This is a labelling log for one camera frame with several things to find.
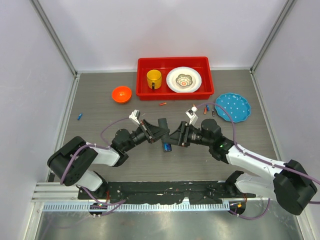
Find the black remote control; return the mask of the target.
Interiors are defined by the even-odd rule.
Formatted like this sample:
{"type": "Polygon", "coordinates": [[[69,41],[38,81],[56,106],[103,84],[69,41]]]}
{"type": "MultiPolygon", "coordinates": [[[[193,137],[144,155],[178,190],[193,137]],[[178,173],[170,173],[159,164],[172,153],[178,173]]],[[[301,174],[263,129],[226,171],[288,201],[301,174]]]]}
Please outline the black remote control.
{"type": "Polygon", "coordinates": [[[166,118],[159,118],[158,120],[158,126],[162,129],[166,129],[166,133],[161,136],[161,144],[162,144],[162,150],[164,153],[168,153],[172,151],[172,145],[170,143],[167,143],[167,137],[169,136],[170,130],[168,128],[168,122],[166,118]]]}

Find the purple pink battery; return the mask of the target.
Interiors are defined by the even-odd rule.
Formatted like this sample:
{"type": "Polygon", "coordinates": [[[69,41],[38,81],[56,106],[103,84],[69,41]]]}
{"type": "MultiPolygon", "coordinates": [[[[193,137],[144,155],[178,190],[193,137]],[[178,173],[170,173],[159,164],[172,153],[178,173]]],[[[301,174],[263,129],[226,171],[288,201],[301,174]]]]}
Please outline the purple pink battery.
{"type": "Polygon", "coordinates": [[[172,151],[172,146],[171,146],[171,144],[167,143],[166,146],[167,146],[167,151],[168,151],[168,152],[171,152],[171,151],[172,151]]]}

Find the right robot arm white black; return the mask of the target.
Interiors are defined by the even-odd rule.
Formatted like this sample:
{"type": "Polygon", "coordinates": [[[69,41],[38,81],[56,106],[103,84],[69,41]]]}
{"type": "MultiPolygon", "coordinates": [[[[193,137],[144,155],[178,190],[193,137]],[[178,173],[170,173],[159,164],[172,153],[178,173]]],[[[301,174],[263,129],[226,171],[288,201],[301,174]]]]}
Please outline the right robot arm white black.
{"type": "Polygon", "coordinates": [[[223,136],[214,119],[203,120],[200,128],[183,121],[166,141],[180,147],[207,146],[217,161],[251,172],[251,175],[239,172],[231,176],[232,181],[226,184],[225,190],[233,198],[242,193],[265,197],[298,216],[318,191],[315,181],[299,162],[273,160],[243,148],[223,136]]]}

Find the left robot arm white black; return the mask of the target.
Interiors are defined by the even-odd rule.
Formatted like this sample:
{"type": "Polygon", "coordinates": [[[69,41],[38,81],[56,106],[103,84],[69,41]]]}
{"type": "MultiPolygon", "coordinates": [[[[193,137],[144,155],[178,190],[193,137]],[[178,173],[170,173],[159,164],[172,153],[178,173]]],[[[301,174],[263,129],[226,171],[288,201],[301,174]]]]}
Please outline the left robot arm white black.
{"type": "Polygon", "coordinates": [[[152,144],[169,134],[164,124],[152,125],[142,120],[135,131],[120,129],[109,146],[99,146],[76,136],[56,151],[47,161],[47,166],[67,187],[78,186],[100,200],[108,191],[107,181],[91,165],[121,166],[128,158],[127,152],[147,141],[152,144]]]}

